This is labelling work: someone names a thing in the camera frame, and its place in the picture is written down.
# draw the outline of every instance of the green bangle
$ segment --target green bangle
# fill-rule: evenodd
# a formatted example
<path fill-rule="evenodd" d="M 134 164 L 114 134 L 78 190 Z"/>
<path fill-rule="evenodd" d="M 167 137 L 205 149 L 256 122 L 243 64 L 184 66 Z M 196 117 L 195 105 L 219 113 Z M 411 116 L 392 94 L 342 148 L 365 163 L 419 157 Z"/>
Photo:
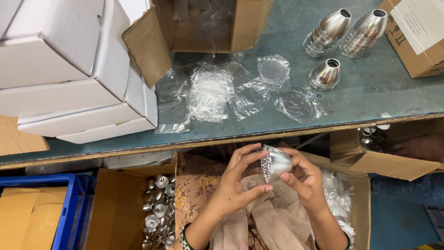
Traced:
<path fill-rule="evenodd" d="M 345 234 L 345 236 L 347 237 L 347 241 L 348 241 L 347 248 L 346 248 L 345 250 L 353 250 L 353 244 L 352 244 L 352 242 L 350 241 L 350 237 L 349 237 L 345 232 L 344 232 L 344 234 Z M 319 247 L 318 247 L 318 245 L 317 245 L 316 240 L 314 241 L 314 244 L 315 244 L 316 249 L 317 249 L 317 250 L 320 250 Z"/>
<path fill-rule="evenodd" d="M 180 240 L 180 246 L 182 246 L 183 250 L 194 250 L 194 248 L 192 248 L 189 244 L 188 241 L 186 241 L 186 237 L 185 237 L 185 230 L 188 228 L 188 226 L 191 224 L 188 223 L 186 224 L 183 228 L 182 231 L 180 232 L 180 236 L 179 236 L 179 240 Z M 208 242 L 208 245 L 203 249 L 203 250 L 208 250 L 210 248 L 210 243 Z"/>

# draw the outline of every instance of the hand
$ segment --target hand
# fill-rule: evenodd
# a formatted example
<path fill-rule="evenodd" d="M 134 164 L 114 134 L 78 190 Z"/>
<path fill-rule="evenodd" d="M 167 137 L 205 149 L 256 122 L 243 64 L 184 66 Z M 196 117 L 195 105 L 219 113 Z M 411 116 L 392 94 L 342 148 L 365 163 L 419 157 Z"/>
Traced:
<path fill-rule="evenodd" d="M 444 160 L 444 134 L 436 133 L 408 139 L 392 145 L 388 153 L 426 161 Z"/>
<path fill-rule="evenodd" d="M 295 149 L 279 148 L 291 157 L 292 173 L 281 174 L 281 180 L 294 189 L 309 215 L 329 211 L 322 185 L 321 170 Z"/>
<path fill-rule="evenodd" d="M 252 201 L 273 190 L 270 185 L 259 185 L 243 192 L 240 183 L 242 172 L 249 164 L 265 158 L 268 151 L 256 151 L 261 144 L 251 144 L 234 151 L 231 160 L 222 175 L 222 179 L 215 193 L 208 202 L 207 211 L 219 219 L 233 214 L 244 208 Z"/>

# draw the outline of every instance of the fingernail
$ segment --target fingernail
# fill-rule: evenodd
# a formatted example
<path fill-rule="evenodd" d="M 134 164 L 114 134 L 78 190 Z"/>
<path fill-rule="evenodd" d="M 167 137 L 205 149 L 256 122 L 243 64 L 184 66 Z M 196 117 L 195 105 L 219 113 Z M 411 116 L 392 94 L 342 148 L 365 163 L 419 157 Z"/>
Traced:
<path fill-rule="evenodd" d="M 288 181 L 289 178 L 290 178 L 290 177 L 289 177 L 286 173 L 283 173 L 283 174 L 281 175 L 281 180 L 283 180 L 283 181 Z"/>

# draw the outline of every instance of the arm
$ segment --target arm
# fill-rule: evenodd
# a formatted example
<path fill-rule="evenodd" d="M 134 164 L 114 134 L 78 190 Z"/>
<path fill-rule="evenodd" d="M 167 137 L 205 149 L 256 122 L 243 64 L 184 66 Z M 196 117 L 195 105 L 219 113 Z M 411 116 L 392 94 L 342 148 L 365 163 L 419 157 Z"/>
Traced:
<path fill-rule="evenodd" d="M 273 190 L 270 185 L 260 185 L 243 192 L 240 185 L 241 174 L 248 165 L 268 155 L 268 151 L 256 151 L 260 147 L 261 144 L 257 143 L 234 151 L 215 193 L 185 231 L 185 238 L 193 249 L 202 250 L 208 245 L 216 225 L 225 216 Z M 182 250 L 179 240 L 173 244 L 173 249 Z"/>
<path fill-rule="evenodd" d="M 281 180 L 298 193 L 320 250 L 345 250 L 348 240 L 327 205 L 321 170 L 297 150 L 280 150 L 291 156 L 294 173 L 283 173 Z"/>

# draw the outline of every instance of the blue floor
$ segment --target blue floor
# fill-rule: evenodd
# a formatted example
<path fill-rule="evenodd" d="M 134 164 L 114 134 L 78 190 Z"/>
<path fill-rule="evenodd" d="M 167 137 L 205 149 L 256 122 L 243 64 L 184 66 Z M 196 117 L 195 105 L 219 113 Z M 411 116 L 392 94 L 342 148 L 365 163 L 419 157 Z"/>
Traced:
<path fill-rule="evenodd" d="M 370 250 L 411 249 L 438 241 L 422 205 L 381 198 L 372 192 Z"/>

